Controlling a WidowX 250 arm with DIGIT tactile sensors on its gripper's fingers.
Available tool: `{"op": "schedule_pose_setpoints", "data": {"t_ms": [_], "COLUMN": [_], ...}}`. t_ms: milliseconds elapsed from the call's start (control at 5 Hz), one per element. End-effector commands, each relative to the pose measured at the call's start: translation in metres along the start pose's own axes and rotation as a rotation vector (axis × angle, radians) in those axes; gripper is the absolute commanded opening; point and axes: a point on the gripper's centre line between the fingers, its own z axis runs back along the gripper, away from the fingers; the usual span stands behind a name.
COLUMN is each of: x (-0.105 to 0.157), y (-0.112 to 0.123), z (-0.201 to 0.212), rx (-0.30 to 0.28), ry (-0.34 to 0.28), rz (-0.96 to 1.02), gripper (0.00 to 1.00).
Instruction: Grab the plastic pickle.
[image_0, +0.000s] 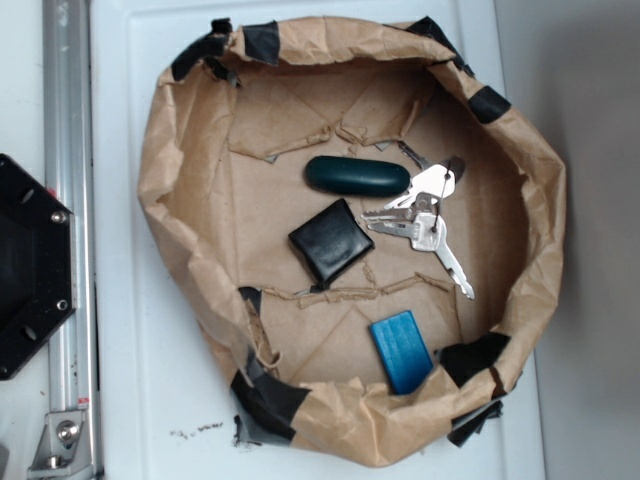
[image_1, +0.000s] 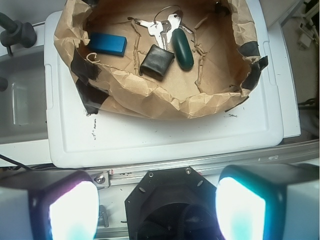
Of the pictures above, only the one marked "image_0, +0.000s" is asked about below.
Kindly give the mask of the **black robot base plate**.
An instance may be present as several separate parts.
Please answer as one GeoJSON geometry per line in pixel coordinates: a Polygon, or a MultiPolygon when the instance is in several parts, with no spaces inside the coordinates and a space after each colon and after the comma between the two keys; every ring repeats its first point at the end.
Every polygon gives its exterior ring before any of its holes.
{"type": "Polygon", "coordinates": [[[73,214],[1,156],[1,379],[31,360],[75,311],[73,214]]]}

